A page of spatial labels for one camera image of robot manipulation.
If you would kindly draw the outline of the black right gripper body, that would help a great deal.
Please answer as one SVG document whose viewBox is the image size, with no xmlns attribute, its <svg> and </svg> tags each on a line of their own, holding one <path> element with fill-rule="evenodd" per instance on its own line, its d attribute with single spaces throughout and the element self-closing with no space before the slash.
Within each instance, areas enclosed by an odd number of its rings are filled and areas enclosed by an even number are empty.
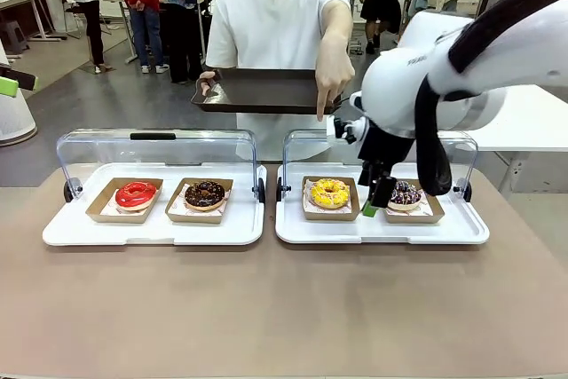
<svg viewBox="0 0 568 379">
<path fill-rule="evenodd" d="M 413 138 L 391 135 L 371 122 L 361 140 L 358 158 L 372 163 L 371 178 L 390 176 L 393 166 L 407 158 L 413 144 Z"/>
</svg>

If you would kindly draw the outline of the person's left hand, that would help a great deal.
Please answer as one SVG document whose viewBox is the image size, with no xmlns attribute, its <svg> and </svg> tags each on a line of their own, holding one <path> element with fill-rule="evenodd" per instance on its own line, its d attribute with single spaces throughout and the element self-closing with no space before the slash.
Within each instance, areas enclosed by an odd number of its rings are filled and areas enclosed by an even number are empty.
<svg viewBox="0 0 568 379">
<path fill-rule="evenodd" d="M 333 58 L 318 58 L 315 80 L 318 91 L 316 115 L 319 122 L 323 121 L 326 106 L 335 101 L 354 76 L 353 65 L 345 51 Z"/>
</svg>

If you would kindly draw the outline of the person's right hand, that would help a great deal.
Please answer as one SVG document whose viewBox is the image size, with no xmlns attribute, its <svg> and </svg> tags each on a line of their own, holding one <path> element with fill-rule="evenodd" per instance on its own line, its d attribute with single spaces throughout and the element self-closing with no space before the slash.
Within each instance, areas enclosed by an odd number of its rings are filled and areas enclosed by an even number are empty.
<svg viewBox="0 0 568 379">
<path fill-rule="evenodd" d="M 214 85 L 219 82 L 220 74 L 218 69 L 203 71 L 196 81 L 196 88 L 204 97 L 208 96 L 208 92 Z"/>
</svg>

